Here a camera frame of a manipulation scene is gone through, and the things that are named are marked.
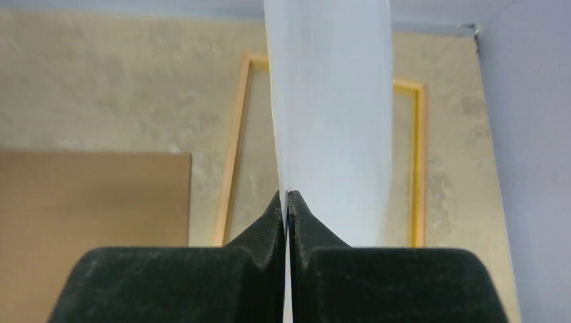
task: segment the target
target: yellow picture frame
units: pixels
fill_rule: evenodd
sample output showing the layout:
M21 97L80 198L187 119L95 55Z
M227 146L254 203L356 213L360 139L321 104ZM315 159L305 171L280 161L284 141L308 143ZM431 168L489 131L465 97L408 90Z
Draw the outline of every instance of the yellow picture frame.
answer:
M226 150L226 163L220 189L220 201L216 215L212 244L223 246L228 239L228 213L234 196L236 157L240 147L240 134L244 117L244 105L248 97L248 82L254 68L268 69L269 59L264 54L245 52L240 64L238 91L234 101L234 116L230 125L230 140ZM408 79L393 79L393 91L412 97L411 151L409 182L409 225L407 245L411 248L425 246L426 232L426 119L428 91L426 84Z

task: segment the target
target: tan board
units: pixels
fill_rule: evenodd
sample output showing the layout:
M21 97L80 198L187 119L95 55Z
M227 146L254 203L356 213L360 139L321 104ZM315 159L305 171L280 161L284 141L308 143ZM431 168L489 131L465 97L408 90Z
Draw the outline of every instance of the tan board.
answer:
M0 152L0 322L45 322L98 246L186 246L191 156Z

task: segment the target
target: paper sheet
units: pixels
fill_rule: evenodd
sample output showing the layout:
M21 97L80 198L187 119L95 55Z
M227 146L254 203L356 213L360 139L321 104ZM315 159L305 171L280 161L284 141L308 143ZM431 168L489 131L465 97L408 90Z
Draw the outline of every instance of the paper sheet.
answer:
M284 215L286 192L299 190L348 244L382 244L393 133L389 1L264 4Z

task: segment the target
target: textured plaster wall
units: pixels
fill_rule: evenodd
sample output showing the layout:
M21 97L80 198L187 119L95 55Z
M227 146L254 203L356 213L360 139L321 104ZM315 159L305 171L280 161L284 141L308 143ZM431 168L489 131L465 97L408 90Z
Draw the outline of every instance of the textured plaster wall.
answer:
M395 77L425 82L429 89L427 245L476 253L516 322L474 44L469 38L395 34L394 46ZM0 148L190 151L190 245L208 245L243 50L266 51L262 24L0 10ZM255 75L250 112L268 105L264 77ZM395 107L408 104L395 97ZM409 140L406 115L401 117L395 145ZM250 168L239 168L245 172L236 182L231 236L263 212L277 189L268 120L268 114L246 115L243 154ZM408 153L398 148L393 156L401 165L393 188L403 194ZM260 168L264 160L267 167ZM391 212L404 213L403 219L407 198L397 199ZM395 228L390 244L403 245L403 224L389 219Z

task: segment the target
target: lavender wall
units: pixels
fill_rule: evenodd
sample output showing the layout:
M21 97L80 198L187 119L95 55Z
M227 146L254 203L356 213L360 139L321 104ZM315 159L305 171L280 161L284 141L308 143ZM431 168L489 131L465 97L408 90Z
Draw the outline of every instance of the lavender wall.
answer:
M480 63L524 322L571 322L571 1L519 0Z
M415 24L484 23L516 0L392 0L393 20ZM0 0L0 5L200 17L263 19L263 0Z

